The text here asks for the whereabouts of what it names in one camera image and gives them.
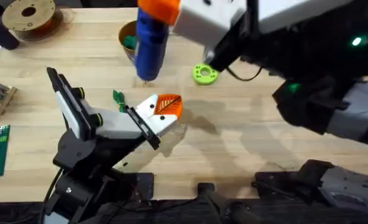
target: white object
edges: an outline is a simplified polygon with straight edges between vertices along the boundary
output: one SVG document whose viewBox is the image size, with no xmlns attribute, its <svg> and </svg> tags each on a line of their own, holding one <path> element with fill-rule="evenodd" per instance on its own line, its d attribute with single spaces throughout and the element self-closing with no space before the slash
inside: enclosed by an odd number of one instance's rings
<svg viewBox="0 0 368 224">
<path fill-rule="evenodd" d="M 246 12 L 246 0 L 181 0 L 173 31 L 213 48 Z"/>
<path fill-rule="evenodd" d="M 136 108 L 136 112 L 148 125 L 154 134 L 162 137 L 166 134 L 178 121 L 178 118 L 173 114 L 157 115 L 155 113 L 156 104 L 158 102 L 158 95 L 152 95 L 148 99 L 144 100 Z"/>
<path fill-rule="evenodd" d="M 72 111 L 68 107 L 68 104 L 64 100 L 59 91 L 56 92 L 57 102 L 64 114 L 65 119 L 68 121 L 69 127 L 72 129 L 75 136 L 80 138 L 79 122 L 76 120 Z M 136 112 L 144 120 L 151 131 L 159 137 L 162 137 L 174 124 L 178 118 L 175 115 L 163 115 L 164 119 L 161 119 L 162 115 L 154 115 L 155 107 L 152 109 L 151 104 L 156 105 L 158 101 L 158 95 L 152 95 L 139 106 L 137 106 Z M 75 105 L 74 107 L 80 111 L 80 107 Z M 96 134 L 109 138 L 109 139 L 136 139 L 142 132 L 136 125 L 133 119 L 127 113 L 121 113 L 119 111 L 105 110 L 100 108 L 91 107 L 86 100 L 81 100 L 81 104 L 88 114 L 99 113 L 103 119 L 103 125 L 96 129 Z"/>
</svg>

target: green led light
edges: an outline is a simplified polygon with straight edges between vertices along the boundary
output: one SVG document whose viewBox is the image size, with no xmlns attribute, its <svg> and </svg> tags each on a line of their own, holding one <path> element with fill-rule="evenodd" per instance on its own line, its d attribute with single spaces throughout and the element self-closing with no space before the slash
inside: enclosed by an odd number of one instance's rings
<svg viewBox="0 0 368 224">
<path fill-rule="evenodd" d="M 293 83 L 293 84 L 290 84 L 288 86 L 288 89 L 289 91 L 291 91 L 292 93 L 295 93 L 300 87 L 300 84 L 299 83 Z"/>
<path fill-rule="evenodd" d="M 356 47 L 356 46 L 358 46 L 361 42 L 362 42 L 362 38 L 357 37 L 357 38 L 355 38 L 355 39 L 352 41 L 352 45 Z"/>
</svg>

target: green object in cup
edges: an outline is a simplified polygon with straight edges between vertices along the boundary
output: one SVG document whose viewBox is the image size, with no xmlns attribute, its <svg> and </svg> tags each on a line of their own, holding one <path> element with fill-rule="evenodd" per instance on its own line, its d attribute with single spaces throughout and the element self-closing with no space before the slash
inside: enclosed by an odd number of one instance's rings
<svg viewBox="0 0 368 224">
<path fill-rule="evenodd" d="M 137 38 L 131 35 L 127 35 L 124 37 L 123 39 L 123 46 L 131 49 L 131 50 L 135 50 L 136 49 L 136 42 L 137 42 Z"/>
</svg>

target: screw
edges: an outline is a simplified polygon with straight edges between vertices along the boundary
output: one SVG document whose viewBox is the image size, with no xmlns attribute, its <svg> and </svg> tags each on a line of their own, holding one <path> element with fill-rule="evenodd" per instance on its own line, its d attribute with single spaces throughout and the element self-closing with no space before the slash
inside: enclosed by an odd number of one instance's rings
<svg viewBox="0 0 368 224">
<path fill-rule="evenodd" d="M 210 5 L 211 5 L 211 0 L 203 0 L 203 2 L 204 2 L 206 5 L 208 5 L 208 6 L 210 6 Z"/>
</svg>

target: blue cylinder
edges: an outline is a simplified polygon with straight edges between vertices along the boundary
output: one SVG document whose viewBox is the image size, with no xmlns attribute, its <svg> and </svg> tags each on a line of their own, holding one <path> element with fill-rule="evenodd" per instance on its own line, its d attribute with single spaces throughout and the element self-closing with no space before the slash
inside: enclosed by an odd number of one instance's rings
<svg viewBox="0 0 368 224">
<path fill-rule="evenodd" d="M 169 35 L 168 25 L 153 19 L 139 8 L 136 32 L 137 75 L 145 81 L 152 81 L 157 78 L 163 64 Z"/>
</svg>

